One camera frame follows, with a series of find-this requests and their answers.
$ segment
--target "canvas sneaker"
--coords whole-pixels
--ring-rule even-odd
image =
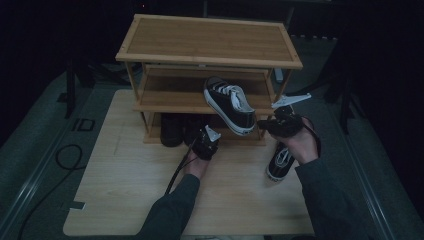
[[[294,160],[288,148],[279,142],[274,156],[266,168],[268,177],[274,182],[283,180],[293,165]]]
[[[237,135],[245,136],[255,127],[255,110],[249,106],[243,89],[229,85],[219,77],[205,81],[206,102]]]

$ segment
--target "dark sleeve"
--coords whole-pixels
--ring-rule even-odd
[[[180,239],[193,211],[200,180],[186,174],[175,190],[157,200],[135,239]]]
[[[318,239],[369,239],[356,205],[321,159],[296,167],[296,172]]]

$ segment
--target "hand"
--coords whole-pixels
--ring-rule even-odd
[[[302,118],[302,121],[312,129],[312,124],[306,118]],[[312,134],[306,128],[303,128],[295,136],[289,138],[271,136],[284,143],[299,164],[305,164],[318,158],[317,144]]]
[[[205,175],[209,166],[209,161],[200,159],[193,151],[190,151],[186,160],[187,166],[184,167],[185,174],[193,174],[199,180]]]

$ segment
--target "wooden platform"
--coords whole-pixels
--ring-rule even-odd
[[[135,235],[187,151],[184,144],[143,144],[133,102],[132,90],[116,92],[75,196],[85,208],[69,211],[66,235]],[[265,141],[266,146],[220,144],[184,235],[313,232],[295,171],[280,183],[266,177],[275,141],[268,134]]]

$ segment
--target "bamboo shelf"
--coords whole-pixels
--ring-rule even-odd
[[[203,85],[212,76],[240,86],[256,118],[270,117],[271,103],[302,63],[282,23],[136,14],[116,55],[125,62],[136,97],[133,110],[145,125],[145,143],[160,143],[160,113],[214,114],[211,123],[222,142],[263,145],[258,129],[232,133],[206,103]],[[143,64],[138,84],[132,62]],[[285,69],[285,83],[274,93],[270,76]]]

